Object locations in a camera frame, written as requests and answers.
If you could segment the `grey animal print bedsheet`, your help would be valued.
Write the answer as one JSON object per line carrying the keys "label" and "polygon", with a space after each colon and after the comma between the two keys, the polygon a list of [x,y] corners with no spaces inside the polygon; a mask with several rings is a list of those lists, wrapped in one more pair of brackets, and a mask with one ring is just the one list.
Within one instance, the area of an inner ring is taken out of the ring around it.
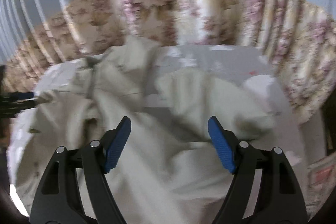
{"label": "grey animal print bedsheet", "polygon": [[[169,49],[169,56],[178,56],[183,67],[192,66],[209,72],[213,69],[212,57],[209,53],[202,53],[201,47],[215,47],[221,52],[217,61],[221,63],[222,67],[215,72],[216,77],[237,85],[258,102],[264,110],[272,114],[274,117],[272,132],[249,141],[256,148],[261,149],[281,147],[289,158],[289,163],[293,167],[302,191],[306,191],[307,163],[302,135],[289,102],[278,80],[269,69],[264,56],[252,47],[240,46],[172,46],[164,48]],[[105,53],[84,59],[100,60],[104,55]],[[35,91],[40,93],[53,84],[64,85],[75,72],[75,63],[78,60],[50,67],[37,84]],[[23,148],[30,139],[29,132],[24,128],[23,120],[29,119],[34,110],[22,112],[14,123],[14,133],[9,149],[10,176],[13,184]]]}

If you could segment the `blue floral curtain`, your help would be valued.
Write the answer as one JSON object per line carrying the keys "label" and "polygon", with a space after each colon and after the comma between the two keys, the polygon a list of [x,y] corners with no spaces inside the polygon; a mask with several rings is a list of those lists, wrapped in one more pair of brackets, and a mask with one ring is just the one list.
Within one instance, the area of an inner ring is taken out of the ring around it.
{"label": "blue floral curtain", "polygon": [[256,47],[301,123],[335,90],[335,0],[1,0],[5,89],[29,91],[48,67],[127,35]]}

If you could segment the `beige hooded jacket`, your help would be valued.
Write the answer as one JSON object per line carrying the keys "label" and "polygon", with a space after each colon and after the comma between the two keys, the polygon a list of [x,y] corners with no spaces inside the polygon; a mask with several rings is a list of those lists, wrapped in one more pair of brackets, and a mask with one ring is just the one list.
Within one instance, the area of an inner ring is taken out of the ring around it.
{"label": "beige hooded jacket", "polygon": [[64,85],[39,93],[23,120],[29,141],[15,172],[15,187],[31,210],[42,174],[57,147],[78,149],[100,139],[128,116],[131,134],[116,168],[106,176],[128,223],[210,223],[230,187],[207,131],[216,116],[240,140],[274,128],[274,117],[237,85],[183,67],[178,56],[149,39],[128,37],[100,60],[76,61]]}

